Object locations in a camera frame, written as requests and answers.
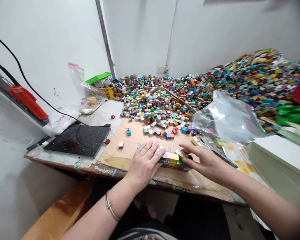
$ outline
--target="yellow container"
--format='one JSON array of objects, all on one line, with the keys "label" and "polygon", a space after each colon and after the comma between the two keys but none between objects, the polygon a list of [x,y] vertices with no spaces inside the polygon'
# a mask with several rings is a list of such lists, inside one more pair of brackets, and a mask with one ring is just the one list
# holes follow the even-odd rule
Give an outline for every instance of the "yellow container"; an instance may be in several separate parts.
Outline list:
[{"label": "yellow container", "polygon": [[108,97],[108,99],[113,100],[114,96],[117,93],[117,85],[111,87],[111,88],[99,88],[100,90],[104,91]]}]

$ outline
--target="wooden table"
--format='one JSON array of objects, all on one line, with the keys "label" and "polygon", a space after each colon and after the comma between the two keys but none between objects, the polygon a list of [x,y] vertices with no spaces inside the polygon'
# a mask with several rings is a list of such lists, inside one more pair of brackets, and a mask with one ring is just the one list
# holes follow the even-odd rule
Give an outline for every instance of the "wooden table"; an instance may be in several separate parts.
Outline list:
[{"label": "wooden table", "polygon": [[[40,162],[55,168],[78,172],[86,176],[109,177],[121,179],[129,169],[130,159],[137,149],[138,143],[153,140],[159,141],[161,146],[171,147],[175,151],[179,143],[190,143],[191,136],[179,132],[174,140],[166,140],[163,136],[149,136],[142,132],[143,122],[133,120],[131,123],[126,118],[120,118],[123,104],[120,102],[108,101],[104,103],[90,116],[82,116],[80,120],[91,126],[101,126],[111,124],[111,132],[108,138],[109,145],[104,145],[96,158],[78,157],[69,154],[44,151],[43,147],[38,147],[25,154],[25,158]],[[126,135],[126,128],[131,129],[132,136]],[[118,149],[118,143],[123,142],[124,148]],[[242,198],[220,186],[209,179],[203,177],[195,170],[188,173],[172,169],[160,168],[151,180],[150,187],[175,191],[179,193],[200,194],[213,200],[219,200],[232,204],[245,205]]]}]

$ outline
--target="electrical outlet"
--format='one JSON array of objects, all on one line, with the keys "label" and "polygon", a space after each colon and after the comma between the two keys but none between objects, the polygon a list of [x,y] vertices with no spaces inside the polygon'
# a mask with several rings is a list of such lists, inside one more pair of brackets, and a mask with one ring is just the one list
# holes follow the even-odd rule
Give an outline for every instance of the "electrical outlet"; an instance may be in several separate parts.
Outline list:
[{"label": "electrical outlet", "polygon": [[170,70],[170,66],[164,66],[164,70],[163,70],[163,73],[165,75],[169,74],[169,70]]},{"label": "electrical outlet", "polygon": [[163,66],[158,66],[157,67],[157,73],[164,73],[164,67]]}]

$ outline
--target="wooden board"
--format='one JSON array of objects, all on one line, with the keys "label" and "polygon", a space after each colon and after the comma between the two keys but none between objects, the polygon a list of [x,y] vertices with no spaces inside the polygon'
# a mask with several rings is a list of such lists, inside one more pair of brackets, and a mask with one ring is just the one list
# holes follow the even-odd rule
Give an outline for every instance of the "wooden board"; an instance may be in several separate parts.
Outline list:
[{"label": "wooden board", "polygon": [[[114,133],[111,142],[105,148],[102,155],[98,159],[98,163],[128,171],[130,161],[139,143],[148,142],[150,140],[153,140],[154,142],[158,141],[160,146],[170,147],[172,152],[174,152],[177,148],[180,149],[178,145],[179,143],[191,144],[192,137],[190,134],[183,134],[181,133],[181,131],[178,131],[175,139],[166,140],[164,136],[144,135],[144,126],[146,126],[146,124],[144,124],[143,122],[133,120],[129,123],[128,119],[123,119],[123,122]],[[131,129],[131,136],[127,136],[126,134],[126,129],[128,127]],[[118,148],[119,142],[124,143],[123,149]],[[192,156],[195,161],[199,162],[197,156],[193,154]],[[238,199],[233,199],[233,196],[229,189],[210,181],[195,170],[191,170],[186,173],[167,168],[160,168],[153,179],[170,183],[178,187],[190,189],[194,192],[215,197],[227,202],[241,202]]]}]

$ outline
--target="green lid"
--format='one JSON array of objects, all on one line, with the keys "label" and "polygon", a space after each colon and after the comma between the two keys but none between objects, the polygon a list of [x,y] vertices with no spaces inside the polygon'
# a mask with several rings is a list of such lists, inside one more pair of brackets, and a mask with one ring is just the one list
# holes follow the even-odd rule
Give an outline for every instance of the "green lid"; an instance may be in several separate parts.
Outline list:
[{"label": "green lid", "polygon": [[111,73],[110,72],[105,72],[105,73],[99,74],[97,76],[94,76],[93,78],[88,79],[86,81],[86,83],[92,84],[92,83],[100,81],[101,79],[104,79],[106,77],[111,77]]}]

